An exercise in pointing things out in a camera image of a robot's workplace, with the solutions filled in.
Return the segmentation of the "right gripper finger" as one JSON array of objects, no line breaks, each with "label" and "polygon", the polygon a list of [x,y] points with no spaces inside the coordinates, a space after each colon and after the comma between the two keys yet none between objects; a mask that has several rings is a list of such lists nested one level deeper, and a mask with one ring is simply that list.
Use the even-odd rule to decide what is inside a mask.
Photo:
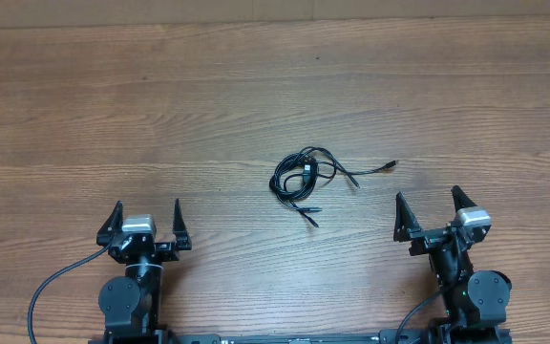
[{"label": "right gripper finger", "polygon": [[419,231],[421,226],[410,209],[402,192],[396,194],[395,231]]},{"label": "right gripper finger", "polygon": [[459,211],[464,208],[476,207],[474,203],[461,189],[459,185],[455,185],[451,189],[452,197],[454,201],[455,211]]}]

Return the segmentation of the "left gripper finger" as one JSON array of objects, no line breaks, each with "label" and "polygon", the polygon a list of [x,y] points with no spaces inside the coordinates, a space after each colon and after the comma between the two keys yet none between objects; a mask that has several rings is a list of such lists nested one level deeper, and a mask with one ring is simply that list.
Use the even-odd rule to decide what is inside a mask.
[{"label": "left gripper finger", "polygon": [[189,236],[189,233],[187,231],[184,220],[182,218],[181,208],[180,208],[180,200],[179,199],[175,199],[174,219],[173,219],[173,225],[172,225],[172,232],[176,236],[176,242],[177,243],[189,243],[190,242],[190,236]]},{"label": "left gripper finger", "polygon": [[97,232],[98,235],[111,235],[113,232],[118,231],[121,228],[123,221],[123,202],[117,201],[116,205],[108,217],[108,219],[105,221],[105,223],[102,225],[102,227]]}]

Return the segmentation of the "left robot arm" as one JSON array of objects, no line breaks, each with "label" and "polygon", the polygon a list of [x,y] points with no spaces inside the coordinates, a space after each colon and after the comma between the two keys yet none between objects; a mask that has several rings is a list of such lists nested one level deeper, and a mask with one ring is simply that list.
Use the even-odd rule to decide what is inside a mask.
[{"label": "left robot arm", "polygon": [[169,242],[156,240],[157,227],[150,214],[123,216],[117,202],[96,235],[96,243],[125,267],[122,276],[107,281],[99,292],[104,314],[102,343],[176,343],[176,335],[159,321],[163,264],[178,261],[192,248],[180,202],[174,203]]}]

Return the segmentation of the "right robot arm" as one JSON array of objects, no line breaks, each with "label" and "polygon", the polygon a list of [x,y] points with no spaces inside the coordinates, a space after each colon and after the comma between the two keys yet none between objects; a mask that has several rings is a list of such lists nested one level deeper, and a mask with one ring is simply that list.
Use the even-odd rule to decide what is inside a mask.
[{"label": "right robot arm", "polygon": [[[442,228],[421,227],[404,195],[395,198],[393,240],[409,242],[411,256],[428,255],[438,290],[415,306],[396,329],[395,343],[510,343],[499,325],[507,318],[512,282],[497,270],[475,271],[470,248],[487,236],[492,219],[459,186],[451,189],[455,216]],[[413,316],[442,298],[446,315],[425,330],[406,330]]]}]

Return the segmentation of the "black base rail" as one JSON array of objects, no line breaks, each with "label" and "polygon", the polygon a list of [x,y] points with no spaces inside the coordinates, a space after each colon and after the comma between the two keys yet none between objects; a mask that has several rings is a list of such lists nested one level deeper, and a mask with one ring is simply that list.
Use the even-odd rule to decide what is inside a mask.
[{"label": "black base rail", "polygon": [[286,334],[220,336],[217,334],[176,335],[173,344],[420,344],[430,343],[427,330],[403,330],[398,340],[396,329],[381,330],[378,333],[338,334]]}]

